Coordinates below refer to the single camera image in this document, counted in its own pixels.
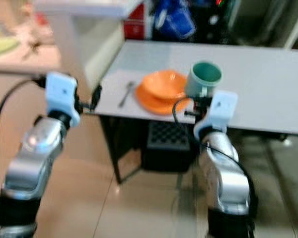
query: white table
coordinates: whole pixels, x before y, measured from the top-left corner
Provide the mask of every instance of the white table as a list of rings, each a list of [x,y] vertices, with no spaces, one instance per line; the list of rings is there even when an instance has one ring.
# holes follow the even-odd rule
[[[236,92],[238,105],[229,127],[298,134],[298,51],[241,46],[127,41],[102,80],[95,113],[104,116],[173,121],[145,111],[130,96],[117,105],[129,81],[140,83],[149,73],[174,69],[185,75],[190,65],[212,61],[223,71],[218,89]],[[181,122],[193,118],[179,115]]]

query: teal mug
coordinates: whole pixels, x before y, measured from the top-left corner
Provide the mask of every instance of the teal mug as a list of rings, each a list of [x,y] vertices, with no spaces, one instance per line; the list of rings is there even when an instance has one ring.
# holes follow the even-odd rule
[[[212,95],[221,79],[222,72],[217,65],[210,62],[195,63],[191,66],[184,92],[189,97]]]

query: metal spoon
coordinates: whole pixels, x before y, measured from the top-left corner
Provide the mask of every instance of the metal spoon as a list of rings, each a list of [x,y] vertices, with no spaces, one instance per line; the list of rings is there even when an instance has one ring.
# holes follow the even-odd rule
[[[128,84],[127,84],[127,92],[126,92],[126,94],[125,94],[125,96],[123,97],[123,99],[121,100],[121,102],[118,104],[118,107],[119,108],[122,108],[123,106],[124,106],[124,104],[125,104],[125,101],[126,101],[126,99],[127,99],[127,96],[129,95],[129,93],[131,92],[131,90],[132,90],[132,88],[134,87],[134,82],[129,82]]]

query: orange plate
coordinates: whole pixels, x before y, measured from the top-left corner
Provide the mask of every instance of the orange plate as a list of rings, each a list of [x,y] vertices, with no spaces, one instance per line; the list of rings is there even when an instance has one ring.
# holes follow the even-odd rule
[[[176,102],[170,102],[170,101],[163,101],[159,98],[156,98],[155,96],[151,95],[149,92],[145,90],[143,85],[139,85],[135,91],[135,96],[140,103],[141,106],[143,106],[147,111],[150,111],[155,114],[159,115],[170,115],[172,114],[172,107],[173,104]],[[183,100],[177,105],[176,111],[179,112],[188,105],[190,102],[189,99]]]
[[[186,77],[174,70],[163,70],[148,74],[143,79],[144,88],[161,99],[180,99],[184,97]]]

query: black crate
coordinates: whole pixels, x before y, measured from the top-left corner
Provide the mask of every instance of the black crate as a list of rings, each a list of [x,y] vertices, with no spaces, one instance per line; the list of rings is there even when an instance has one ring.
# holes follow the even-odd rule
[[[184,173],[189,169],[194,157],[195,153],[191,150],[186,132],[174,123],[149,123],[147,144],[142,151],[143,169]]]

